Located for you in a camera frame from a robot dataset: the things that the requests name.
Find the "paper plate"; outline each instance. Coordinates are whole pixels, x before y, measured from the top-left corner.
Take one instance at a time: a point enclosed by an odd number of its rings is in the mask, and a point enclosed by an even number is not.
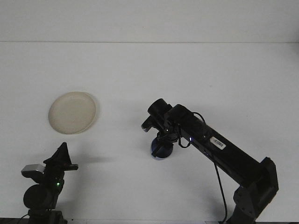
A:
[[[59,97],[49,110],[49,122],[58,132],[77,134],[94,121],[96,104],[85,92],[69,92]]]

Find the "white surface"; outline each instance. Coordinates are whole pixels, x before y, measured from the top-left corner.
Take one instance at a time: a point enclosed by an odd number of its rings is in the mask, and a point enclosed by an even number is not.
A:
[[[65,174],[57,209],[65,218],[221,220],[213,164],[195,148],[150,156],[156,135],[141,123],[158,98],[200,112],[219,133],[277,166],[280,190],[258,221],[298,221],[299,44],[0,43],[0,217],[27,212],[34,184],[21,175],[63,141],[78,171]],[[52,102],[70,91],[99,101],[86,132],[48,123]],[[221,172],[229,215],[238,187]]]
[[[1,0],[0,41],[299,42],[298,0]]]

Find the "white table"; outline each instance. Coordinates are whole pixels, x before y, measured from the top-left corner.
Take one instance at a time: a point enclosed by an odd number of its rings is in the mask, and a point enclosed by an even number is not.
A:
[[[0,217],[26,214],[22,177],[66,141],[78,171],[65,173],[57,209],[69,219],[221,220],[213,164],[193,147],[150,156],[141,123],[158,98],[201,113],[208,125],[278,171],[279,192],[258,221],[299,220],[299,44],[0,43]],[[86,91],[99,103],[87,131],[63,135],[52,102]],[[221,180],[231,215],[238,185]]]

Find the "black cable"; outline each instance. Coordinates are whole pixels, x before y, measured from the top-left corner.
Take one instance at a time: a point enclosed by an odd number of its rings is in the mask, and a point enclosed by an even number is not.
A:
[[[206,125],[206,121],[200,113],[197,113],[197,112],[192,112],[192,113],[197,114],[198,116],[200,116],[200,118],[202,119],[202,122],[204,122],[204,124]]]
[[[26,214],[26,215],[24,215],[24,216],[22,216],[20,219],[19,219],[19,221],[17,222],[17,224],[19,224],[20,223],[20,221],[25,217],[25,216],[27,216],[28,214]]]
[[[212,159],[213,159],[213,163],[214,163],[214,166],[215,166],[215,169],[216,169],[216,174],[217,174],[217,178],[218,178],[218,182],[219,182],[219,186],[220,186],[220,190],[221,190],[221,194],[222,194],[222,199],[223,199],[223,203],[224,203],[224,209],[225,209],[225,217],[224,217],[224,219],[222,220],[222,222],[220,224],[224,224],[227,217],[228,217],[228,208],[227,208],[226,201],[225,201],[225,196],[224,196],[224,193],[223,193],[223,188],[222,188],[222,184],[221,184],[221,180],[220,180],[220,175],[219,175],[218,168],[217,168],[217,165],[216,165],[216,161],[215,161],[213,155],[212,155]]]

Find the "barcode label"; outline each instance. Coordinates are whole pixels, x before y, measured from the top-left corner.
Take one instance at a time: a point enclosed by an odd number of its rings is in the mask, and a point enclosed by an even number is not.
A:
[[[216,139],[215,137],[210,138],[210,142],[217,146],[219,149],[224,149],[226,145],[224,145],[221,141]]]

